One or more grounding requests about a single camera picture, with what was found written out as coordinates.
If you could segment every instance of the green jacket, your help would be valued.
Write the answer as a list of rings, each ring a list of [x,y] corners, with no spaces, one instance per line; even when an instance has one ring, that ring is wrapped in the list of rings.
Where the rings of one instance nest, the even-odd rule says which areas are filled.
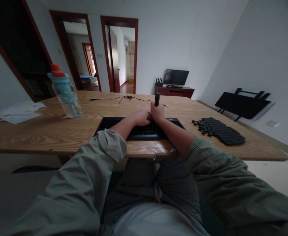
[[[115,131],[98,132],[52,178],[6,235],[113,235],[100,216],[115,162],[127,152]],[[227,235],[288,235],[288,197],[209,141],[195,138],[186,155],[203,201]]]

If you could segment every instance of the tv stand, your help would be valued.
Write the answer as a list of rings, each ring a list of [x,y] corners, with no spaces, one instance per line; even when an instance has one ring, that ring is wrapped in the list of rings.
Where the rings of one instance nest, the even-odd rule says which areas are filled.
[[[183,86],[178,85],[167,85],[166,88],[182,88]]]
[[[158,92],[160,95],[188,97],[191,98],[195,89],[189,87],[157,87],[155,86],[155,94]]]

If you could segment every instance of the wooden cabinet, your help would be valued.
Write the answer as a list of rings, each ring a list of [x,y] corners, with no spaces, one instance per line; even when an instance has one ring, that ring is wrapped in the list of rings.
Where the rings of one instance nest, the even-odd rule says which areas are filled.
[[[167,88],[155,86],[155,94],[158,92],[160,95],[165,96],[177,96],[177,97],[188,97],[191,98],[195,89],[189,87],[182,88]]]

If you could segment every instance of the person's left hand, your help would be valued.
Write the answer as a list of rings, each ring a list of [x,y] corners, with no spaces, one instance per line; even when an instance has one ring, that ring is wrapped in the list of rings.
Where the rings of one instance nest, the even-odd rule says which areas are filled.
[[[134,124],[134,126],[146,126],[151,123],[151,114],[144,109],[137,110],[130,114],[127,119]]]

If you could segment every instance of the tv monitor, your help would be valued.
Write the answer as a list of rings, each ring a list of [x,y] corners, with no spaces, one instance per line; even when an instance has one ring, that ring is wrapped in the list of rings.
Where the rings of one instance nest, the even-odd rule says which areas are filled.
[[[186,83],[189,71],[167,69],[164,84],[184,85]]]

